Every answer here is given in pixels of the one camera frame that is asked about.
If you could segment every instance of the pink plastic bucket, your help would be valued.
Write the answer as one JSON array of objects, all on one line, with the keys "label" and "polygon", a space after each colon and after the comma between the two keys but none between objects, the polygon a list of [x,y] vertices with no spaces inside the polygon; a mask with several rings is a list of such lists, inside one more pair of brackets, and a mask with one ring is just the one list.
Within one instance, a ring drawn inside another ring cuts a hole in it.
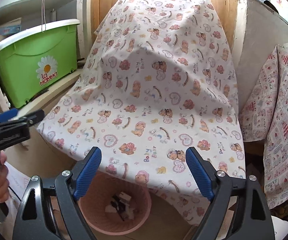
[{"label": "pink plastic bucket", "polygon": [[[132,197],[131,205],[136,206],[137,210],[134,220],[122,221],[117,214],[105,212],[111,197],[121,191]],[[90,227],[107,235],[120,236],[133,232],[144,224],[151,210],[151,196],[146,187],[98,171],[78,205]]]}]

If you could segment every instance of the green plastic bin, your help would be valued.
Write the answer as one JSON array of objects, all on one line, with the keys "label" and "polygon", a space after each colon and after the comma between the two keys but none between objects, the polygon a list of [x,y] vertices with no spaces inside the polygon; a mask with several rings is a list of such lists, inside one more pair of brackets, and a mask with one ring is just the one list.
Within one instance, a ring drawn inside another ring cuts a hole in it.
[{"label": "green plastic bin", "polygon": [[78,24],[77,19],[47,23],[0,42],[0,85],[13,106],[22,107],[76,70]]}]

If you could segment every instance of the hanging string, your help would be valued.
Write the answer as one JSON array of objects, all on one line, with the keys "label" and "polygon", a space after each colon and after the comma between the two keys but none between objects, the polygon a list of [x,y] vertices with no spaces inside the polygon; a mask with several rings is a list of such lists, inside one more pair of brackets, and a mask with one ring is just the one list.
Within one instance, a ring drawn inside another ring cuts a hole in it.
[{"label": "hanging string", "polygon": [[45,31],[46,31],[46,20],[45,20],[45,0],[42,0],[42,32],[43,31],[43,19],[44,19],[44,25],[45,25]]}]

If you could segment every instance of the human hand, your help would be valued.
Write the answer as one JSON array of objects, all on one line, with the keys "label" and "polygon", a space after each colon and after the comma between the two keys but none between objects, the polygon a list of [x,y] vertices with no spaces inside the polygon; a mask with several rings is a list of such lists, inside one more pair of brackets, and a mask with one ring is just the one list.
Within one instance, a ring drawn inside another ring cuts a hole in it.
[{"label": "human hand", "polygon": [[1,167],[0,167],[0,203],[4,203],[10,196],[10,193],[8,192],[8,186],[9,182],[6,178],[8,174],[8,169],[4,165],[6,162],[6,155],[4,151],[1,151],[0,153],[0,162],[1,162]]}]

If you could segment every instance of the white fabric with teddy bears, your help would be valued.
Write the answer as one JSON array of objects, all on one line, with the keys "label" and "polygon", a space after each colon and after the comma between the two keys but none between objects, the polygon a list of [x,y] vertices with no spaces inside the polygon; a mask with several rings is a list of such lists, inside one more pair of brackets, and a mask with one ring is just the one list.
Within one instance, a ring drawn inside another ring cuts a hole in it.
[{"label": "white fabric with teddy bears", "polygon": [[99,147],[100,171],[149,187],[198,225],[209,202],[185,151],[245,178],[236,113],[234,66],[209,0],[118,0],[38,130],[76,160]]}]

